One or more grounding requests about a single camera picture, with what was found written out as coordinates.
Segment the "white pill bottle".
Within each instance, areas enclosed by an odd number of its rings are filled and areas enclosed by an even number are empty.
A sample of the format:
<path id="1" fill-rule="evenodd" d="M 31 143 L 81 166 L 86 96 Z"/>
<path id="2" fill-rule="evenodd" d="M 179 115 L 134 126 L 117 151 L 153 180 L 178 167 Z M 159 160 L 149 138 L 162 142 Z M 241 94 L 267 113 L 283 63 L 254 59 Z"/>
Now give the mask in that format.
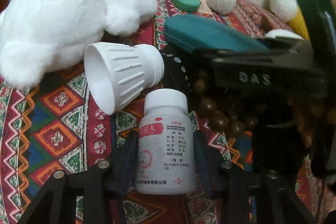
<path id="1" fill-rule="evenodd" d="M 196 185 L 187 98 L 174 89 L 154 90 L 145 97 L 139 123 L 135 187 L 143 194 L 177 195 Z"/>

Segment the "teal glasses case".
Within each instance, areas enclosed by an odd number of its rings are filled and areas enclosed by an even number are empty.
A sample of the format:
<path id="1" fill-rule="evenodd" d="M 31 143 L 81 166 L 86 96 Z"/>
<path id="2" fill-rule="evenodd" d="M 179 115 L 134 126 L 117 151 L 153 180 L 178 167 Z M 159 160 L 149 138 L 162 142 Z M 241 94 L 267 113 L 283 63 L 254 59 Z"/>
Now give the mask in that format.
<path id="1" fill-rule="evenodd" d="M 256 39 L 198 15 L 175 15 L 165 20 L 165 41 L 188 53 L 199 49 L 267 51 Z"/>

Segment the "white ribbed plastic cup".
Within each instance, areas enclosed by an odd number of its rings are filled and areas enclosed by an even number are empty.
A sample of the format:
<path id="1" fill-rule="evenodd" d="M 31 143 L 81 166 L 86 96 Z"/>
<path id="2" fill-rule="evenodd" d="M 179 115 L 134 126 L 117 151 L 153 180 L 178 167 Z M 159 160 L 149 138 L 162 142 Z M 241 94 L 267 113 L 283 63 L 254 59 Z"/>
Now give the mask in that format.
<path id="1" fill-rule="evenodd" d="M 93 43 L 84 53 L 84 70 L 90 93 L 106 115 L 122 110 L 145 89 L 157 85 L 165 66 L 156 47 Z"/>

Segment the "white plush pillow toy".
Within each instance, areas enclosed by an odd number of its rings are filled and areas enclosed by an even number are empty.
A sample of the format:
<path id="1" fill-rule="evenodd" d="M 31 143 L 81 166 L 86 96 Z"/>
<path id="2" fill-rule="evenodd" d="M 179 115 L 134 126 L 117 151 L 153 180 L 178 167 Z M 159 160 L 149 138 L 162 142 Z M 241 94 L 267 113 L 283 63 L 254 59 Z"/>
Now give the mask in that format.
<path id="1" fill-rule="evenodd" d="M 276 29 L 271 30 L 265 34 L 266 38 L 290 38 L 290 39 L 300 39 L 303 40 L 302 36 L 299 36 L 298 34 L 295 34 L 294 32 L 283 30 L 283 29 Z"/>

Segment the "yellow cushion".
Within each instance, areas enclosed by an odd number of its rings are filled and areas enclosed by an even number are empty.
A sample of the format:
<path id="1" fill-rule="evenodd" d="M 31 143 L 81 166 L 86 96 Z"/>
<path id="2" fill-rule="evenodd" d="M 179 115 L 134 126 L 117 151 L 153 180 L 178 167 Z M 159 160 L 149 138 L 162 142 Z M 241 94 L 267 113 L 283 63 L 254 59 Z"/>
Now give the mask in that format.
<path id="1" fill-rule="evenodd" d="M 298 7 L 297 14 L 295 17 L 290 20 L 287 25 L 291 28 L 291 30 L 304 38 L 305 40 L 310 40 L 309 32 L 307 30 L 307 26 L 305 23 L 305 19 L 301 12 L 301 9 Z"/>

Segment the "small white plush bird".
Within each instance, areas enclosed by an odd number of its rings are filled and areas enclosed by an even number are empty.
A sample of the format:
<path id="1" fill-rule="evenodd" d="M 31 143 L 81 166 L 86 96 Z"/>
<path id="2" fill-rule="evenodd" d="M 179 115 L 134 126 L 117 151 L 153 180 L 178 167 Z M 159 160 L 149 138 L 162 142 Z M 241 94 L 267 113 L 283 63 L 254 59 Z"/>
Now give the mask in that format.
<path id="1" fill-rule="evenodd" d="M 294 19 L 298 12 L 296 0 L 269 0 L 269 7 L 285 23 Z"/>

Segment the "patterned red bedspread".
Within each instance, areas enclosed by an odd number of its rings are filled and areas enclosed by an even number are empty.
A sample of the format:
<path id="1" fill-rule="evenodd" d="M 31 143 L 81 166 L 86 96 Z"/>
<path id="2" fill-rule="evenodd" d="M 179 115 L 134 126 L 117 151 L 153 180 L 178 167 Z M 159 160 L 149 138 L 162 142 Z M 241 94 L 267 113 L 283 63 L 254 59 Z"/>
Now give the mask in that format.
<path id="1" fill-rule="evenodd" d="M 227 16 L 196 13 L 239 30 L 252 37 L 262 37 L 265 29 L 261 16 L 275 29 L 288 26 L 268 10 L 249 0 L 237 0 Z M 142 26 L 130 40 L 165 46 L 163 22 L 181 13 L 170 0 L 158 0 L 154 19 Z M 92 99 L 83 64 L 66 71 L 50 73 L 39 87 L 17 91 L 1 79 L 1 223 L 17 223 L 21 214 L 57 169 L 67 173 L 82 172 L 112 149 L 122 145 L 130 130 L 137 130 L 143 114 L 143 97 L 138 97 L 114 117 L 106 116 Z M 191 113 L 196 127 L 205 129 L 209 145 L 221 151 L 245 170 L 251 170 L 252 132 L 238 139 L 205 128 Z M 295 191 L 317 223 L 323 223 L 335 210 L 335 195 L 313 177 L 308 156 L 299 172 Z M 202 191 L 187 196 L 149 196 L 131 189 L 123 200 L 126 217 L 114 213 L 114 223 L 218 223 L 220 202 L 206 198 Z"/>

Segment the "black nike glove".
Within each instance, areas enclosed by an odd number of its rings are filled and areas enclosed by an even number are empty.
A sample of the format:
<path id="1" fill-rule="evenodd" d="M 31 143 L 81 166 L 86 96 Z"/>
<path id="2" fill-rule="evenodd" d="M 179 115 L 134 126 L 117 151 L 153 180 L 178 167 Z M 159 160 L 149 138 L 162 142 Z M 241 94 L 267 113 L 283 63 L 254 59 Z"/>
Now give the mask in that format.
<path id="1" fill-rule="evenodd" d="M 199 79 L 196 58 L 171 44 L 167 44 L 160 53 L 165 65 L 163 87 L 182 92 L 187 97 L 188 107 L 195 108 L 200 100 L 199 94 L 194 91 L 194 84 Z"/>

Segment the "small green oval box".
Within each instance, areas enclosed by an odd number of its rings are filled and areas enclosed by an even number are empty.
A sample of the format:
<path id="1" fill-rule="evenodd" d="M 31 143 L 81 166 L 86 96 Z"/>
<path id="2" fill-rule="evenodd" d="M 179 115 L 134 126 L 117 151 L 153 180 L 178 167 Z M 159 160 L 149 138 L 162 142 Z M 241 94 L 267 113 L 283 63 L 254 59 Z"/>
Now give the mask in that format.
<path id="1" fill-rule="evenodd" d="M 185 12 L 197 12 L 201 6 L 200 0 L 171 0 L 174 6 Z"/>

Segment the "large white plush toy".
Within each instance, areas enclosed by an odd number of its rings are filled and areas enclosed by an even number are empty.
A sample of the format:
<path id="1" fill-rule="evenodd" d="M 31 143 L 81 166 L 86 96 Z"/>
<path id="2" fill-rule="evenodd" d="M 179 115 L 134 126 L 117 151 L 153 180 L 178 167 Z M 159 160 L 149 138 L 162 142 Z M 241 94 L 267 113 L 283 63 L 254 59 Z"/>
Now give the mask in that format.
<path id="1" fill-rule="evenodd" d="M 157 7 L 157 0 L 11 0 L 1 12 L 1 77 L 16 89 L 35 87 L 82 61 L 105 33 L 136 33 Z"/>

